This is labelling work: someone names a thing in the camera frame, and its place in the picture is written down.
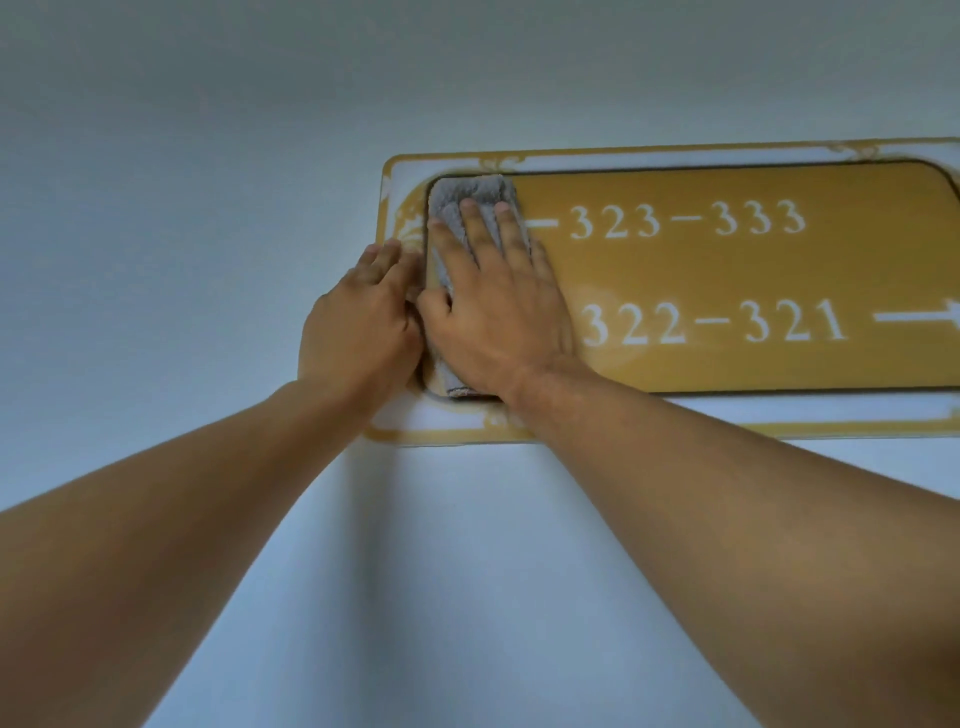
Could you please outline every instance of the right hand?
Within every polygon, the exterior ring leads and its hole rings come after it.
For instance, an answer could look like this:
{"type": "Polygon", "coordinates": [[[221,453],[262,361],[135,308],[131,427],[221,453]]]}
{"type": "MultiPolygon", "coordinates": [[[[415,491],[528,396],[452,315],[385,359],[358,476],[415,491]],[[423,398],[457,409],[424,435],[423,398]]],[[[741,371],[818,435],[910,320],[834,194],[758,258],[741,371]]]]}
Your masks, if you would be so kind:
{"type": "Polygon", "coordinates": [[[428,223],[453,303],[433,288],[420,294],[417,308],[427,338],[456,375],[510,404],[523,381],[574,358],[573,325],[543,246],[534,242],[527,253],[510,206],[494,208],[503,253],[477,204],[463,200],[460,210],[473,257],[443,221],[428,223]]]}

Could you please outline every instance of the right arm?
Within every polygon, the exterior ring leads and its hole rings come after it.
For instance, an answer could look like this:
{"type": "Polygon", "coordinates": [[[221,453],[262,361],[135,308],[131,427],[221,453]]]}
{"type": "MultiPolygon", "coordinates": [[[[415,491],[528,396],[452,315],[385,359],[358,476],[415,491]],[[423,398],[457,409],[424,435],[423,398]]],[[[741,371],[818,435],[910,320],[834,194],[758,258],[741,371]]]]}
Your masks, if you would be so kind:
{"type": "Polygon", "coordinates": [[[768,726],[960,721],[960,503],[604,379],[563,297],[498,212],[463,209],[476,262],[431,244],[457,297],[420,300],[454,371],[569,468],[731,688],[768,726]]]}

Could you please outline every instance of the left hand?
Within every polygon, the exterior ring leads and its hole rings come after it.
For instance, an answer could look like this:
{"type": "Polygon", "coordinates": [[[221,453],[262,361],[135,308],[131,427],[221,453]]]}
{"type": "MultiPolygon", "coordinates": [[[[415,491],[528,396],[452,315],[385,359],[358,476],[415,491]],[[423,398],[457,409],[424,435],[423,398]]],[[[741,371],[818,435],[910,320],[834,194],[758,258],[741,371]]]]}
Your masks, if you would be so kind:
{"type": "Polygon", "coordinates": [[[422,255],[397,240],[368,246],[307,317],[297,379],[372,417],[420,362],[423,336],[407,294],[419,286],[422,269],[422,255]]]}

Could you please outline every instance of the forearm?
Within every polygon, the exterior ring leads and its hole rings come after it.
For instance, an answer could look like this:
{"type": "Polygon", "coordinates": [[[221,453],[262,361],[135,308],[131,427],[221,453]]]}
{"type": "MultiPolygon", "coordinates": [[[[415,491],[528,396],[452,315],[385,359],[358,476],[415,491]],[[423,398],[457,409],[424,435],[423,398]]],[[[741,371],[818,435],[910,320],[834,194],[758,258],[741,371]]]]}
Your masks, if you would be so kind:
{"type": "Polygon", "coordinates": [[[0,514],[0,704],[15,725],[141,723],[366,413],[288,385],[0,514]]]}
{"type": "Polygon", "coordinates": [[[891,681],[944,654],[955,659],[955,501],[576,365],[534,381],[511,404],[569,467],[694,642],[771,725],[780,703],[794,700],[800,722],[836,717],[845,702],[862,715],[864,701],[889,718],[902,702],[898,689],[909,692],[891,681]],[[873,677],[885,694],[852,694],[852,676],[882,669],[873,677]],[[813,690],[819,702],[808,699],[813,690]]]}

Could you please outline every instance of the white arrow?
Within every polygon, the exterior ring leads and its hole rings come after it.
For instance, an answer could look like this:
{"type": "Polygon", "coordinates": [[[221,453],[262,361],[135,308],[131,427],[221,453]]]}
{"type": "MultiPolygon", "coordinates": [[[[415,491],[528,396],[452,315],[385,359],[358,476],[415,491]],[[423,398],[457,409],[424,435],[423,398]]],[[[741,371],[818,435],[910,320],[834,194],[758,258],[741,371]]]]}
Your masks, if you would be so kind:
{"type": "Polygon", "coordinates": [[[875,313],[874,321],[952,321],[960,328],[960,303],[946,299],[943,311],[891,311],[875,313]]]}

